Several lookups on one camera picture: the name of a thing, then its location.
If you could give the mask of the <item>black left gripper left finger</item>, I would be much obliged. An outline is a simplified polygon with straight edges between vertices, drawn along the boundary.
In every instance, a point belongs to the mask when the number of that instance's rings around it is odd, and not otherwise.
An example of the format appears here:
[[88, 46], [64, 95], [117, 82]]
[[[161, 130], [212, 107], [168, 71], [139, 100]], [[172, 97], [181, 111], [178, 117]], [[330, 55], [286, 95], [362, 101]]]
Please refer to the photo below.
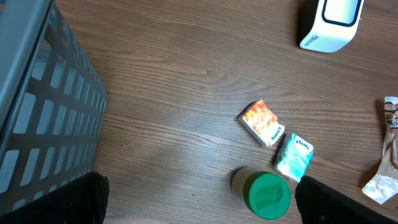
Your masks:
[[89, 172], [1, 217], [1, 224], [98, 223], [106, 216], [109, 180]]

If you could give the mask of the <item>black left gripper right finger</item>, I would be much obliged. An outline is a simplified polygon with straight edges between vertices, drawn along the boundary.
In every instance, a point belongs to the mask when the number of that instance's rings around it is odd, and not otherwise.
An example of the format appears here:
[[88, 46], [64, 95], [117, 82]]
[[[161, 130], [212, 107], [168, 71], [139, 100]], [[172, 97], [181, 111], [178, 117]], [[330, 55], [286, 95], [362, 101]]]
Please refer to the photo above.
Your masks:
[[295, 189], [303, 224], [397, 224], [310, 176]]

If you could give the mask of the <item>teal white small packet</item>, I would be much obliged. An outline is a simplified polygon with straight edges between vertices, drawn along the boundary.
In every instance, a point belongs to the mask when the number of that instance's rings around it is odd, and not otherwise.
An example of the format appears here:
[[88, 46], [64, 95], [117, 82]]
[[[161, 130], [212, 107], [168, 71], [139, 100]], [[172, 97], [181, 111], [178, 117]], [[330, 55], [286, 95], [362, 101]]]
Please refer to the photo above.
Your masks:
[[313, 145], [291, 133], [278, 152], [274, 168], [289, 179], [300, 182], [312, 157]]

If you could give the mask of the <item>green lid jar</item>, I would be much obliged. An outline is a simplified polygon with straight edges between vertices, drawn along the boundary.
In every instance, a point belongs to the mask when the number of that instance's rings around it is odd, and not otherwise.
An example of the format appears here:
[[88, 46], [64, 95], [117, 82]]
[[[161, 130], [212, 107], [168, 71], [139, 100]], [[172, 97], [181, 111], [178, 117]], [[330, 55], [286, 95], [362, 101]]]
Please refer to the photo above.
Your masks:
[[231, 179], [231, 190], [245, 208], [264, 220], [279, 219], [290, 207], [288, 184], [269, 171], [241, 167]]

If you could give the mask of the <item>beige brown snack bag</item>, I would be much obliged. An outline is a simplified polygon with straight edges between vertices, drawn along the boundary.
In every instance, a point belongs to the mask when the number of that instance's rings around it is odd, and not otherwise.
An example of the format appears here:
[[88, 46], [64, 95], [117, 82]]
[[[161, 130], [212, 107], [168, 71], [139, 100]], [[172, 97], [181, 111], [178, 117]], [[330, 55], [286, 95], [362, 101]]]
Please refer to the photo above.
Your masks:
[[375, 176], [362, 192], [382, 205], [397, 195], [397, 97], [384, 98], [386, 134], [382, 145], [381, 163]]

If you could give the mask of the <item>orange white small box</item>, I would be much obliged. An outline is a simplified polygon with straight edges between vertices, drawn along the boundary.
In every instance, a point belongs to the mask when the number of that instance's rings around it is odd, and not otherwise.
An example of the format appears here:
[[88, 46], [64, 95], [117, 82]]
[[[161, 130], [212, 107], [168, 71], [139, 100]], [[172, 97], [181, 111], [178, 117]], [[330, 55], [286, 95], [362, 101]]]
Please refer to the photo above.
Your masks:
[[243, 126], [266, 147], [273, 146], [284, 133], [285, 126], [278, 122], [277, 116], [263, 100], [254, 102], [239, 116]]

